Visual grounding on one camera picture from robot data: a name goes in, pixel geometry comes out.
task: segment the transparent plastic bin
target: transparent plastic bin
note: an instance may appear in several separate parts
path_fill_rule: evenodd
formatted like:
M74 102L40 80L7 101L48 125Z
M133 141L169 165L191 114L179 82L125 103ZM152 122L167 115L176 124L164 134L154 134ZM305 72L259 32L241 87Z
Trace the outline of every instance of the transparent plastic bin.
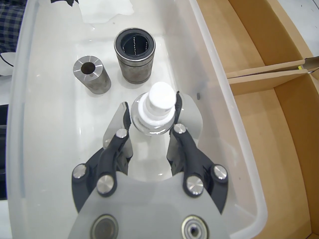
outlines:
M102 147L103 134L119 104L127 101L131 106L157 81L169 83L196 102L204 121L199 148L214 163L224 165L230 176L222 218L232 239L254 237L267 220L262 187L196 0L130 1L132 15L116 15L92 25L83 23L76 2L71 7L65 1L28 0L8 120L7 188L13 238L67 238L77 217L73 168ZM128 27L145 29L156 41L152 75L141 85L124 80L113 48L117 33ZM73 75L74 63L84 55L103 62L112 81L107 93L90 93ZM165 150L155 156L144 151L144 155L137 164L130 162L133 178L147 181L145 176L161 172L161 180L171 175ZM138 163L145 166L143 159L149 166L138 171Z

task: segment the white bottle cap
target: white bottle cap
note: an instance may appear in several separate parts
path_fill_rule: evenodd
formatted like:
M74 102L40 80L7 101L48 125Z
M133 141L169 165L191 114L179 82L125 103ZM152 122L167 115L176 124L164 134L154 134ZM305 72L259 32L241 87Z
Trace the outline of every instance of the white bottle cap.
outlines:
M155 83L139 101L141 119L151 126L163 126L175 115L176 93L165 82Z

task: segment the plaid fabric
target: plaid fabric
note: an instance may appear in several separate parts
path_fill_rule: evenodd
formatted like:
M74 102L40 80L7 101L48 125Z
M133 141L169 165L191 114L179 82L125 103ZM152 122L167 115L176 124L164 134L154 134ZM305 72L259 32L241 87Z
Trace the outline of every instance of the plaid fabric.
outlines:
M0 0L0 54L15 52L27 0Z

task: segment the metal tube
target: metal tube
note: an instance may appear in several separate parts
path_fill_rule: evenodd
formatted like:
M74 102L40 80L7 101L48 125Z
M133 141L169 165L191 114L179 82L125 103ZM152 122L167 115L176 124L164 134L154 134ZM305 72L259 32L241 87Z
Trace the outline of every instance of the metal tube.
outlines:
M123 77L132 84L146 82L152 72L155 40L139 28L128 28L115 38L114 49Z
M103 94L111 87L111 80L97 57L81 57L73 66L73 74L94 94Z

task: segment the cardboard box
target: cardboard box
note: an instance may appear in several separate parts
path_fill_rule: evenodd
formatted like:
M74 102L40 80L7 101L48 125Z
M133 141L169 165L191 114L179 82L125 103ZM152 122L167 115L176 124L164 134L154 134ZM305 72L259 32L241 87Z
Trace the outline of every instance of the cardboard box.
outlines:
M319 59L277 0L197 2L229 78L263 187L268 220L256 238L316 238L319 85L298 67L316 68Z

